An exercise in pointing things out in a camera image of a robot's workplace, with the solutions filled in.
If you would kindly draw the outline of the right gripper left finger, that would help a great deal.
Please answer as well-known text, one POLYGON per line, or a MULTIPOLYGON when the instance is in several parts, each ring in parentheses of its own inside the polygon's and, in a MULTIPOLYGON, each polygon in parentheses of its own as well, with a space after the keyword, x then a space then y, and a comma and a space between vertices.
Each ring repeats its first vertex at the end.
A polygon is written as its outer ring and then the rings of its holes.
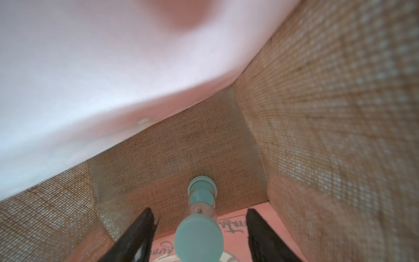
POLYGON ((158 222, 148 207, 104 254, 100 262, 149 262, 158 222))

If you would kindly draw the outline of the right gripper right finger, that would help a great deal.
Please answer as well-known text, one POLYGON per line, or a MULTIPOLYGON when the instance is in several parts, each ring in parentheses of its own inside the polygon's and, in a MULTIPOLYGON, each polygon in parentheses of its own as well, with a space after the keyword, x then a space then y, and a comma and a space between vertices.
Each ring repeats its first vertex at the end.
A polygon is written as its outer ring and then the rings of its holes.
POLYGON ((247 210, 246 224, 253 262, 302 262, 256 209, 247 210))

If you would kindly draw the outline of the large green hourglass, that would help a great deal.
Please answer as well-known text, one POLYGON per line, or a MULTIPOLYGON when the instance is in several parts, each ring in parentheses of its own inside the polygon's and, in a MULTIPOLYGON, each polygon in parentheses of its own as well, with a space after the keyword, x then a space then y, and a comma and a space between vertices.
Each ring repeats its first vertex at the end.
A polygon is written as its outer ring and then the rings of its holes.
POLYGON ((186 216, 178 225, 173 246, 182 262, 217 262, 224 252, 217 223, 217 186, 207 176, 194 178, 187 189, 186 216))

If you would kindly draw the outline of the red canvas jute bag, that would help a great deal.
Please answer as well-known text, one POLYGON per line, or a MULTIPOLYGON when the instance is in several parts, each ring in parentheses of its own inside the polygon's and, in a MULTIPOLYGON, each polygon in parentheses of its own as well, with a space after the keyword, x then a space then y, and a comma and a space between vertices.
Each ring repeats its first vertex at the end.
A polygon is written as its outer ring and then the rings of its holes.
POLYGON ((96 262, 189 185, 224 262, 419 259, 418 1, 2 1, 1 261, 96 262))

